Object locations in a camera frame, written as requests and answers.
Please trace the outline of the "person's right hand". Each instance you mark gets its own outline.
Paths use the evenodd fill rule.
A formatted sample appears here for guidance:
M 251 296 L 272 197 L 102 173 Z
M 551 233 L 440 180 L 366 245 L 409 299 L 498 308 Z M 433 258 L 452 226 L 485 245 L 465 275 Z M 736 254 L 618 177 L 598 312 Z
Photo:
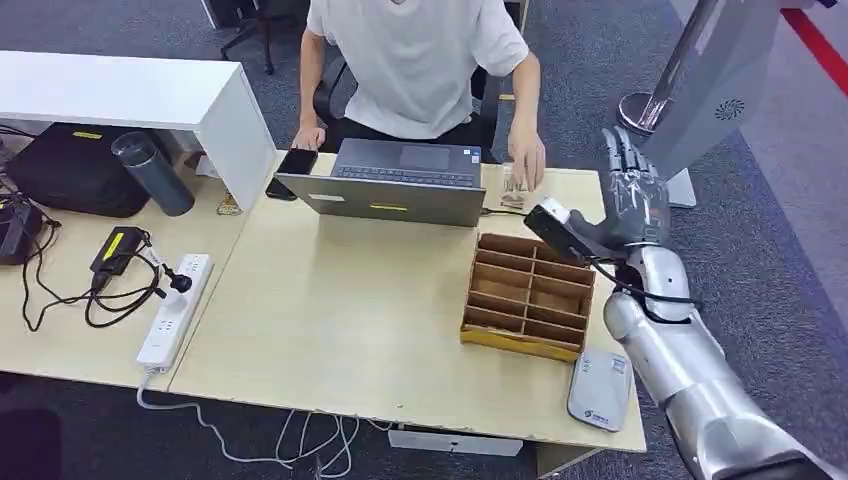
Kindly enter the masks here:
M 326 130 L 317 125 L 301 125 L 291 144 L 292 149 L 319 151 L 326 140 Z

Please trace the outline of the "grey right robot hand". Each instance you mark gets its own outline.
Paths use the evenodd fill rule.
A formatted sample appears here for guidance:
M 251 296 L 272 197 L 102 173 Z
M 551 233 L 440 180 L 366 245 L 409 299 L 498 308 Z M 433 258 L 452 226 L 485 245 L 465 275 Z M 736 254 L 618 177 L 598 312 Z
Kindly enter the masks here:
M 603 128 L 608 169 L 599 173 L 605 218 L 591 224 L 577 210 L 567 225 L 582 244 L 581 252 L 618 260 L 641 245 L 662 245 L 670 234 L 670 208 L 665 181 L 619 127 Z

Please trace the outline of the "person's left hand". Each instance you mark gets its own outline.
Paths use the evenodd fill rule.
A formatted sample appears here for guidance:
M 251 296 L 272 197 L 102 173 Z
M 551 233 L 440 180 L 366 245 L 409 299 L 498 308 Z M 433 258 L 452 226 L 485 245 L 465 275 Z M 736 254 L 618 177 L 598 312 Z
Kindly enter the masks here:
M 532 126 L 513 124 L 508 135 L 508 154 L 512 160 L 512 183 L 535 191 L 546 169 L 546 151 Z

